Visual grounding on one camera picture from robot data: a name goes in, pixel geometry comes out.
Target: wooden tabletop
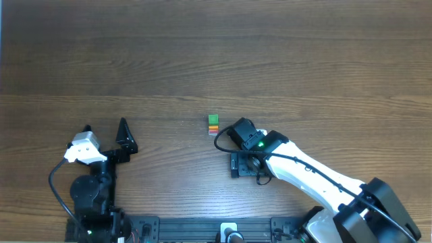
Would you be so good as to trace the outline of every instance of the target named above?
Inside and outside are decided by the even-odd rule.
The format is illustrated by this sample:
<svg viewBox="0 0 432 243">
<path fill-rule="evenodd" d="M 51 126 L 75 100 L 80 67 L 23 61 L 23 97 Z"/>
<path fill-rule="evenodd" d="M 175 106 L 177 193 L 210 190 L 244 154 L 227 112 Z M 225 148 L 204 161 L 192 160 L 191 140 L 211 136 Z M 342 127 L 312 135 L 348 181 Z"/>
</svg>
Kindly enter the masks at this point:
<svg viewBox="0 0 432 243">
<path fill-rule="evenodd" d="M 3 2 L 0 240 L 61 241 L 48 186 L 92 125 L 140 152 L 118 166 L 131 215 L 271 217 L 317 205 L 294 186 L 231 179 L 207 134 L 241 117 L 330 168 L 394 189 L 431 240 L 432 1 L 13 0 Z M 223 146 L 232 146 L 224 136 Z M 55 184 L 66 203 L 72 181 Z"/>
</svg>

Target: black cable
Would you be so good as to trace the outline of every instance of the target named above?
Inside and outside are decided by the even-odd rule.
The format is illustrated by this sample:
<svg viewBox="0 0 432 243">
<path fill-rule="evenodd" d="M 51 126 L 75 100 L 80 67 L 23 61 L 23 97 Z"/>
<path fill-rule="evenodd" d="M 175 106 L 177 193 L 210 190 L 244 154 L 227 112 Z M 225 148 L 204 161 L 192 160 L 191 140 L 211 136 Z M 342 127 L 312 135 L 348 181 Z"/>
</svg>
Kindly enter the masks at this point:
<svg viewBox="0 0 432 243">
<path fill-rule="evenodd" d="M 84 228 L 84 226 L 82 226 L 82 224 L 78 221 L 78 219 L 76 218 L 76 216 L 70 211 L 70 209 L 68 208 L 68 206 L 65 204 L 65 202 L 63 201 L 63 199 L 61 199 L 59 193 L 57 192 L 57 190 L 54 187 L 53 184 L 53 178 L 54 178 L 54 173 L 64 164 L 66 163 L 68 160 L 63 158 L 60 163 L 54 167 L 54 169 L 51 171 L 51 173 L 49 174 L 48 177 L 48 183 L 49 186 L 51 187 L 53 194 L 55 196 L 55 198 L 59 201 L 60 205 L 66 210 L 66 212 L 69 214 L 69 216 L 72 218 L 72 220 L 74 221 L 74 223 L 80 228 L 80 230 L 82 231 L 83 234 L 86 235 L 86 239 L 88 243 L 92 243 L 92 240 L 90 239 L 90 236 L 87 234 L 86 229 Z"/>
<path fill-rule="evenodd" d="M 389 215 L 384 213 L 381 209 L 377 208 L 375 205 L 371 204 L 370 202 L 366 201 L 365 199 L 359 197 L 357 194 L 351 192 L 349 189 L 343 187 L 340 183 L 337 183 L 335 180 L 331 179 L 328 175 L 324 174 L 323 172 L 319 171 L 317 168 L 313 167 L 312 165 L 308 164 L 307 162 L 304 162 L 301 159 L 298 159 L 297 157 L 291 157 L 287 155 L 281 155 L 278 153 L 266 153 L 262 151 L 236 151 L 232 149 L 226 149 L 222 148 L 219 145 L 217 145 L 217 139 L 226 132 L 229 129 L 232 129 L 233 126 L 228 126 L 224 129 L 222 129 L 215 137 L 215 147 L 216 149 L 219 149 L 220 151 L 227 152 L 227 153 L 238 153 L 238 154 L 245 154 L 245 155 L 264 155 L 264 156 L 274 156 L 274 157 L 281 157 L 284 159 L 292 160 L 296 163 L 301 163 L 304 166 L 306 166 L 305 169 L 311 170 L 313 173 L 317 173 L 320 176 L 322 176 L 324 179 L 326 179 L 328 182 L 332 183 L 335 187 L 337 187 L 341 192 L 345 192 L 346 194 L 352 196 L 355 200 L 361 202 L 364 206 L 368 207 L 369 209 L 372 209 L 376 212 L 378 212 L 381 216 L 383 216 L 386 220 L 388 220 L 393 226 L 398 228 L 411 242 L 415 243 L 417 242 L 411 235 L 408 233 L 401 225 L 399 225 L 398 222 L 394 221 Z"/>
</svg>

